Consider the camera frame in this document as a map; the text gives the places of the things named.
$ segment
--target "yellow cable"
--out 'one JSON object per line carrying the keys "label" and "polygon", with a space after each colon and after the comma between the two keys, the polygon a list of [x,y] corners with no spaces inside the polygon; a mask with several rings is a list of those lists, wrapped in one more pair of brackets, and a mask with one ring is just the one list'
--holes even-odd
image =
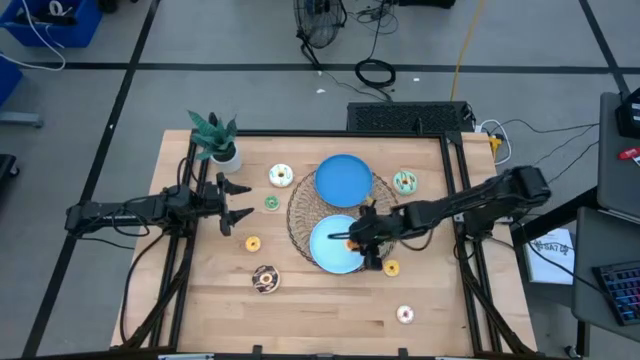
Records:
{"label": "yellow cable", "polygon": [[462,58],[464,57],[464,52],[467,51],[467,47],[469,46],[469,42],[471,41],[471,37],[473,36],[473,29],[476,27],[476,23],[478,22],[478,17],[480,17],[480,12],[484,7],[485,0],[478,1],[478,7],[476,8],[476,12],[473,14],[473,20],[471,20],[471,25],[469,25],[469,30],[467,31],[467,38],[464,39],[464,45],[462,45],[462,50],[460,50],[460,56],[458,56],[458,62],[456,63],[456,72],[453,75],[453,86],[451,86],[451,97],[449,101],[453,101],[453,98],[456,95],[456,88],[458,87],[458,73],[460,72],[460,64],[462,63]]}

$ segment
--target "black keyboard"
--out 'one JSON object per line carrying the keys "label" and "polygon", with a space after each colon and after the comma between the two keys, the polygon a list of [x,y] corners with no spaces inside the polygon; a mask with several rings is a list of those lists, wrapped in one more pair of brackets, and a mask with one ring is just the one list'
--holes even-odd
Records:
{"label": "black keyboard", "polygon": [[622,326],[640,324],[640,261],[594,267],[593,273],[616,320]]}

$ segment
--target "electric fan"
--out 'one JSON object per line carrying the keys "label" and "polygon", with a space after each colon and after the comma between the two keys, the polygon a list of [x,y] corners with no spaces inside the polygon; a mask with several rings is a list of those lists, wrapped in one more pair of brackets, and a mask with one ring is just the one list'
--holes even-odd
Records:
{"label": "electric fan", "polygon": [[317,70],[320,62],[313,49],[322,49],[338,36],[338,29],[347,21],[347,10],[342,0],[293,0],[298,33],[302,40],[300,50]]}

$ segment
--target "wooden table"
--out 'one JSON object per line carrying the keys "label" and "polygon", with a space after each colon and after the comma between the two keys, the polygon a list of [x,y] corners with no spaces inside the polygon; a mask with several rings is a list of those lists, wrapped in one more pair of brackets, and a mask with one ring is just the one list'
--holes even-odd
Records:
{"label": "wooden table", "polygon": [[[463,139],[472,185],[495,175],[486,135],[463,134]],[[151,193],[175,183],[176,167],[188,144],[189,131],[165,132]],[[298,182],[328,156],[350,153],[363,159],[388,183],[400,169],[416,174],[418,191],[399,201],[438,199],[447,195],[438,140],[239,137],[237,144],[244,165],[228,178],[235,184],[251,186],[253,191],[227,197],[229,208],[256,210],[232,230],[230,237],[220,234],[218,217],[199,221],[179,351],[247,353],[253,345],[262,345],[264,353],[277,354],[396,355],[398,348],[405,347],[410,355],[473,355],[462,280],[452,254],[452,221],[443,221],[435,229],[431,245],[423,252],[395,246],[389,257],[400,263],[401,272],[395,278],[372,271],[333,275],[309,263],[291,244],[286,204],[296,183],[277,189],[267,178],[272,165],[286,163]],[[459,190],[453,148],[451,156]],[[208,179],[215,179],[216,172],[212,164]],[[275,212],[264,208],[268,195],[276,195],[281,201]],[[136,254],[154,234],[158,232],[138,241]],[[262,239],[262,248],[256,253],[244,247],[250,235]],[[504,226],[497,226],[494,236],[511,241]],[[424,238],[412,241],[420,244]],[[126,314],[128,335],[157,299],[167,244],[168,240],[161,241],[136,268]],[[535,349],[514,252],[493,242],[484,242],[483,247],[496,307],[523,342]],[[263,264],[274,265],[282,277],[279,289],[269,295],[260,295],[251,286],[252,273]],[[415,321],[410,325],[396,319],[396,309],[403,304],[415,310]],[[479,303],[476,305],[483,347],[490,350],[486,318]],[[160,344],[167,343],[172,313],[170,305]],[[113,344],[120,342],[115,331]]]}

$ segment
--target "donut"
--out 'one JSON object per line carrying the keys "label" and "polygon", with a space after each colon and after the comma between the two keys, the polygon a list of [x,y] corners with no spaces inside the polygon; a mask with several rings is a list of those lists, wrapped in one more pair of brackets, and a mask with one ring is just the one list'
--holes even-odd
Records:
{"label": "donut", "polygon": [[287,187],[293,182],[293,170],[289,165],[274,165],[269,170],[269,182],[275,187]]}
{"label": "donut", "polygon": [[257,236],[249,236],[247,238],[247,241],[245,241],[244,246],[245,248],[247,248],[247,250],[249,250],[250,252],[256,252],[258,250],[260,250],[260,238]]}
{"label": "donut", "polygon": [[264,199],[264,206],[269,211],[276,211],[280,207],[280,200],[275,196],[267,196],[267,198]]}
{"label": "donut", "polygon": [[402,305],[396,311],[396,317],[402,324],[411,324],[413,322],[413,309],[407,305]]}
{"label": "donut", "polygon": [[271,265],[261,265],[256,269],[251,277],[253,288],[260,294],[274,292],[280,285],[280,274]]}
{"label": "donut", "polygon": [[402,196],[411,195],[418,190],[418,178],[411,171],[399,171],[393,177],[393,188]]}
{"label": "donut", "polygon": [[383,270],[387,276],[398,276],[400,273],[400,264],[395,260],[387,260],[384,262]]}

